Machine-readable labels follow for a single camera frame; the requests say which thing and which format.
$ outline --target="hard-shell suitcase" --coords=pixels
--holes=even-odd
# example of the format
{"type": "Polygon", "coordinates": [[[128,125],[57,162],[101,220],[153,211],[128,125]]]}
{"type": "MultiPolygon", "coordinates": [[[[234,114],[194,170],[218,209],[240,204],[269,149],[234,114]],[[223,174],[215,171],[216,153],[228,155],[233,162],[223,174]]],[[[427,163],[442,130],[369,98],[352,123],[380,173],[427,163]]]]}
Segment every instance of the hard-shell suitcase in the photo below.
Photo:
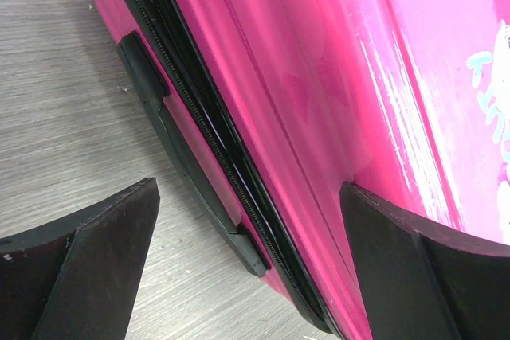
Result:
{"type": "Polygon", "coordinates": [[[95,0],[246,268],[350,340],[510,336],[510,0],[95,0]]]}

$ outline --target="grey floor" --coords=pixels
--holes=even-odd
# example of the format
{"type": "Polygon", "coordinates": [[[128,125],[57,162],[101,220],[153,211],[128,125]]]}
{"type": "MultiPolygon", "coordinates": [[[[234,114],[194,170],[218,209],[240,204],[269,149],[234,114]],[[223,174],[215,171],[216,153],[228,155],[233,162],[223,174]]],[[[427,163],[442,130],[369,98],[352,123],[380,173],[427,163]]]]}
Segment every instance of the grey floor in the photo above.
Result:
{"type": "Polygon", "coordinates": [[[0,0],[0,237],[157,177],[128,339],[330,337],[246,274],[200,215],[92,0],[0,0]]]}

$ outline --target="hello kitty graphic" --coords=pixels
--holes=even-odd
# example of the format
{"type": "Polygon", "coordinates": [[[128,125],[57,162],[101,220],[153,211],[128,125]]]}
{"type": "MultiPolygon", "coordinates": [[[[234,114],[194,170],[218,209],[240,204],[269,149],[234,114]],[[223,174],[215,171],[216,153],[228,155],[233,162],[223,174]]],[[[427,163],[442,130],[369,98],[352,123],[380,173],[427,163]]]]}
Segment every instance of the hello kitty graphic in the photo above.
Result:
{"type": "Polygon", "coordinates": [[[494,43],[490,87],[497,109],[510,119],[510,25],[504,20],[494,43]]]}
{"type": "Polygon", "coordinates": [[[510,155],[505,142],[510,137],[510,0],[493,0],[500,28],[496,34],[492,54],[491,84],[494,105],[504,116],[505,129],[500,141],[504,172],[497,189],[497,210],[503,243],[510,244],[510,155]]]}
{"type": "Polygon", "coordinates": [[[503,243],[510,244],[510,0],[493,0],[497,20],[493,51],[480,51],[467,60],[473,71],[471,84],[480,87],[483,72],[491,65],[487,90],[477,100],[485,123],[494,128],[492,141],[500,147],[502,170],[497,179],[496,205],[503,243]]]}

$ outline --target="black plastic piece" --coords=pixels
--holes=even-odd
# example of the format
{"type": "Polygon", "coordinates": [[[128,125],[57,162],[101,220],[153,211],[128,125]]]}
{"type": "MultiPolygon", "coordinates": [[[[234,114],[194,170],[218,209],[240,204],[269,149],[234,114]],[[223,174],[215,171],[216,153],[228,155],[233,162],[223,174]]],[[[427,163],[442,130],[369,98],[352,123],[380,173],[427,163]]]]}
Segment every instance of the black plastic piece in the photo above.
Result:
{"type": "Polygon", "coordinates": [[[125,36],[119,43],[118,52],[167,155],[193,192],[198,205],[246,270],[252,275],[264,276],[268,264],[260,249],[248,235],[248,230],[233,223],[171,114],[163,106],[161,73],[139,35],[131,33],[125,36]]]}
{"type": "Polygon", "coordinates": [[[510,338],[510,247],[352,184],[340,201],[374,340],[510,338]]]}
{"type": "Polygon", "coordinates": [[[123,339],[159,210],[154,178],[0,240],[0,338],[123,339]]]}

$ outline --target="zipper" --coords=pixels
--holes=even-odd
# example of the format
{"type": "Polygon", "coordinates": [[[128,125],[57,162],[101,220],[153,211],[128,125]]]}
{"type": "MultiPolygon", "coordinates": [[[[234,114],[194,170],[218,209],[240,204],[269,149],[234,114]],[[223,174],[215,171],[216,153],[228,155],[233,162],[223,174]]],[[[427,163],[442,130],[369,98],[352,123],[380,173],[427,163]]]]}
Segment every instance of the zipper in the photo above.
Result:
{"type": "Polygon", "coordinates": [[[163,6],[162,0],[152,0],[158,14],[156,20],[160,25],[157,25],[147,14],[142,0],[132,1],[135,12],[141,17],[137,21],[142,21],[150,34],[148,40],[159,53],[179,96],[262,239],[296,308],[317,328],[343,338],[284,228],[237,129],[225,112],[218,90],[200,62],[176,5],[172,9],[163,6]]]}

